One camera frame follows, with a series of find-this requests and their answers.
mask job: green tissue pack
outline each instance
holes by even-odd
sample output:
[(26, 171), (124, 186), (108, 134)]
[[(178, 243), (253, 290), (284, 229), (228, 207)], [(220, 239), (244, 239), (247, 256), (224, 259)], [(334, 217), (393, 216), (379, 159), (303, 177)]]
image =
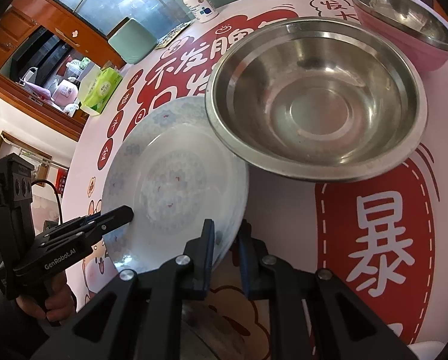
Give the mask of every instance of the green tissue pack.
[(91, 116), (100, 115), (121, 81), (122, 76), (111, 67), (99, 73), (80, 109)]

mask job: bowl rim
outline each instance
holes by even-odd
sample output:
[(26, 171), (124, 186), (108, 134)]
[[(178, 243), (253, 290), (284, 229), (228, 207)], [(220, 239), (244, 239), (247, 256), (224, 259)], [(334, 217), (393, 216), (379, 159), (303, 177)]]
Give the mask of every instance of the bowl rim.
[[(272, 31), (275, 27), (303, 21), (327, 21), (353, 27), (376, 38), (379, 42), (384, 43), (385, 46), (388, 47), (390, 51), (401, 60), (403, 66), (407, 69), (412, 82), (414, 83), (417, 104), (414, 122), (407, 134), (397, 145), (374, 158), (356, 164), (343, 164), (338, 167), (306, 164), (281, 157), (276, 154), (268, 154), (252, 147), (235, 135), (225, 124), (220, 112), (217, 109), (215, 91), (218, 75), (226, 61), (231, 58), (240, 48), (244, 47), (261, 33)], [(354, 24), (345, 20), (330, 17), (308, 16), (281, 20), (277, 23), (266, 25), (265, 27), (247, 35), (244, 39), (240, 40), (237, 45), (228, 50), (216, 64), (206, 87), (205, 105), (206, 113), (212, 129), (222, 143), (224, 143), (224, 145), (235, 155), (256, 167), (269, 172), (292, 179), (300, 179), (311, 182), (350, 182), (370, 179), (386, 173), (406, 160), (418, 147), (422, 134), (424, 133), (427, 125), (427, 97), (425, 95), (424, 84), (422, 83), (421, 77), (419, 76), (416, 68), (405, 56), (405, 54), (403, 54), (403, 52), (399, 50), (392, 42), (373, 31), (363, 28), (360, 24)]]
[[(408, 4), (411, 5), (413, 8), (415, 7), (415, 8), (417, 8), (417, 10), (425, 11), (425, 12), (427, 12), (427, 14), (431, 15), (435, 20), (438, 21), (438, 23), (441, 24), (441, 27), (443, 28), (444, 32), (446, 33), (446, 35), (448, 35), (448, 28), (446, 27), (446, 25), (444, 23), (442, 23), (442, 21), (436, 15), (434, 15), (432, 12), (425, 9), (423, 6), (419, 5), (415, 1), (412, 1), (412, 0), (407, 0), (407, 1), (408, 1)], [(416, 38), (416, 39), (418, 39), (424, 43), (427, 43), (428, 45), (436, 47), (440, 50), (448, 51), (448, 43), (447, 42), (443, 42), (441, 40), (431, 38), (430, 36), (425, 35), (424, 33), (420, 32), (418, 30), (414, 30), (413, 28), (408, 27), (405, 24), (402, 24), (400, 21), (394, 20), (391, 17), (388, 17), (380, 12), (377, 12), (375, 9), (373, 9), (368, 4), (364, 3), (362, 0), (352, 0), (352, 2), (355, 5), (357, 5), (360, 9), (362, 9), (364, 12), (374, 16), (376, 19), (379, 19), (394, 28), (397, 28), (398, 30), (401, 30), (402, 32), (412, 36), (413, 38)]]

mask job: person's sleeve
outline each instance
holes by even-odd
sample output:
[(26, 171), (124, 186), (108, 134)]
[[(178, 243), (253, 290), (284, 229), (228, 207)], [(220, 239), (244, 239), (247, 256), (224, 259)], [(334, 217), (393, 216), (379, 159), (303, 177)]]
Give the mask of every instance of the person's sleeve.
[(25, 314), (15, 300), (7, 300), (0, 292), (0, 345), (25, 358), (47, 340), (37, 320)]

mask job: white wall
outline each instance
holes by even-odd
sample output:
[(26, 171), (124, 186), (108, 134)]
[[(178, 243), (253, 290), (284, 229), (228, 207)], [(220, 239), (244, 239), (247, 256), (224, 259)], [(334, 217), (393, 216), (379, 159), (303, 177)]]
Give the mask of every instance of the white wall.
[[(0, 134), (2, 131), (51, 155), (55, 162), (66, 166), (71, 164), (77, 145), (76, 141), (54, 131), (0, 98)], [(55, 183), (56, 177), (57, 169), (51, 167), (47, 179)], [(55, 200), (54, 192), (50, 186), (34, 186), (32, 192), (42, 198)]]

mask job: stainless steel bowl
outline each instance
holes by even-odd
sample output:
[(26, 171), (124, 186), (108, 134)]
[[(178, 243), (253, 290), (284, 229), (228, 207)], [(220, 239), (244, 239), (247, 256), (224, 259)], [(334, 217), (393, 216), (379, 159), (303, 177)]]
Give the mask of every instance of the stainless steel bowl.
[(352, 0), (368, 14), (438, 49), (448, 51), (448, 29), (411, 0)]
[(392, 43), (357, 24), (301, 17), (270, 24), (214, 68), (206, 111), (235, 154), (310, 181), (368, 179), (417, 147), (424, 86)]

